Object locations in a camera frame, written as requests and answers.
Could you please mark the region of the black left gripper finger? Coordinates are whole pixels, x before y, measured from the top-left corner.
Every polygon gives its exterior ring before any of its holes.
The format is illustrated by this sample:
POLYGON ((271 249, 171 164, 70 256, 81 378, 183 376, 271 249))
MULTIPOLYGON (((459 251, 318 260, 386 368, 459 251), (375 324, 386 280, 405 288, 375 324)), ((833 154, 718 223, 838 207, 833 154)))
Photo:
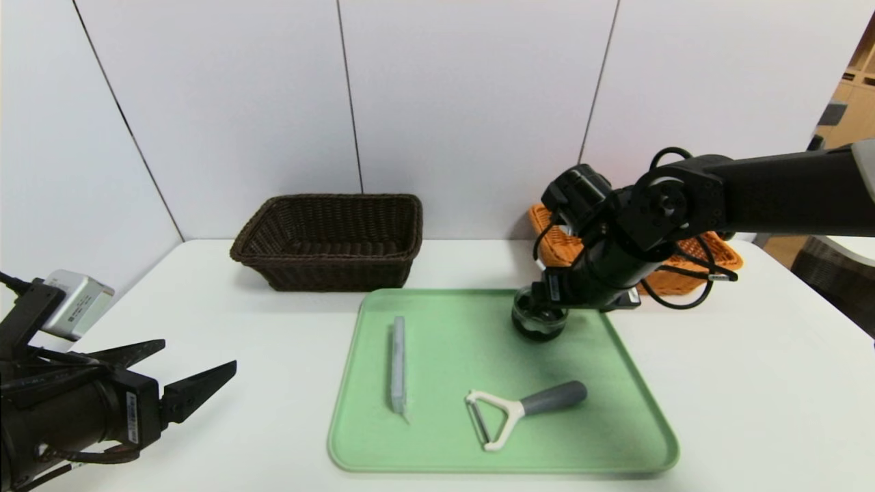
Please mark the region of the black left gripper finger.
POLYGON ((165 347, 166 341, 164 339, 144 340, 144 342, 119 346, 118 348, 87 353, 87 357, 107 366, 129 368, 151 355, 157 354, 165 347))
POLYGON ((237 361, 234 360, 163 387, 159 401, 162 429, 171 423, 184 423, 236 374, 237 361))

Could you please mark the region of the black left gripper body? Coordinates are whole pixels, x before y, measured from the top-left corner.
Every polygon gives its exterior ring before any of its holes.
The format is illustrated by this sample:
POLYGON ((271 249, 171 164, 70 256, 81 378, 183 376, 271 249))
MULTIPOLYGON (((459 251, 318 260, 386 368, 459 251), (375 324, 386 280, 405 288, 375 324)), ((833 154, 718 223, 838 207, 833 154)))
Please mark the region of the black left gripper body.
POLYGON ((2 482, 45 483, 83 465, 137 460, 161 436, 157 382, 82 368, 2 392, 2 482))

